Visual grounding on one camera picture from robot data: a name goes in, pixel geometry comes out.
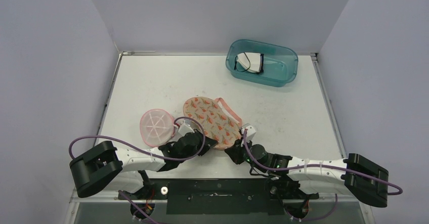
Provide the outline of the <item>floral mesh laundry bag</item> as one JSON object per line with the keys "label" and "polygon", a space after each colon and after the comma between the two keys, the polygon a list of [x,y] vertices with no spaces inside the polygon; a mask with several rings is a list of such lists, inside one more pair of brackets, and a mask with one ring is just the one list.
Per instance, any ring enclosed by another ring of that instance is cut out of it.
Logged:
{"label": "floral mesh laundry bag", "polygon": [[223,98],[192,97],[185,101],[183,113],[202,125],[204,135],[217,142],[217,150],[227,149],[241,139],[242,119]]}

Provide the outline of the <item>teal plastic bin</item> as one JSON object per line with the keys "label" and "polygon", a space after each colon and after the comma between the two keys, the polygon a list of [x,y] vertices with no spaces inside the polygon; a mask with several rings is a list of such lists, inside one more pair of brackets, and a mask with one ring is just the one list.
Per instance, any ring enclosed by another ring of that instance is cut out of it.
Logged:
{"label": "teal plastic bin", "polygon": [[231,44],[225,65],[235,78],[282,87],[296,78],[298,56],[287,47],[239,39]]}

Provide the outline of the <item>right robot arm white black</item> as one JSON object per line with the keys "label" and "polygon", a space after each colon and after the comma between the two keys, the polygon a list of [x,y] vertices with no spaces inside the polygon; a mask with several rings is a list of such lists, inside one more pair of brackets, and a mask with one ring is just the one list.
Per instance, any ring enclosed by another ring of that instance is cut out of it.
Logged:
{"label": "right robot arm white black", "polygon": [[355,153],[345,159],[310,160],[268,153],[260,144],[247,146],[237,140],[225,153],[235,164],[246,162],[269,179],[269,189],[283,199],[300,199],[312,194],[340,194],[356,197],[378,208],[388,205],[389,172]]}

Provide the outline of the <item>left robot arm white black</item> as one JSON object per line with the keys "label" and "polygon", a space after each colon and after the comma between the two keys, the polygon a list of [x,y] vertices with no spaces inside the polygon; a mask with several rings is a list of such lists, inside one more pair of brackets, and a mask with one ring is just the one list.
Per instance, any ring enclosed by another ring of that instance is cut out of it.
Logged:
{"label": "left robot arm white black", "polygon": [[214,148],[218,141],[199,131],[186,133],[177,141],[151,149],[140,149],[118,140],[125,148],[114,146],[113,137],[101,136],[103,142],[79,156],[70,151],[69,167],[77,195],[80,198],[93,196],[104,190],[122,172],[164,172],[177,168],[181,163],[202,156]]}

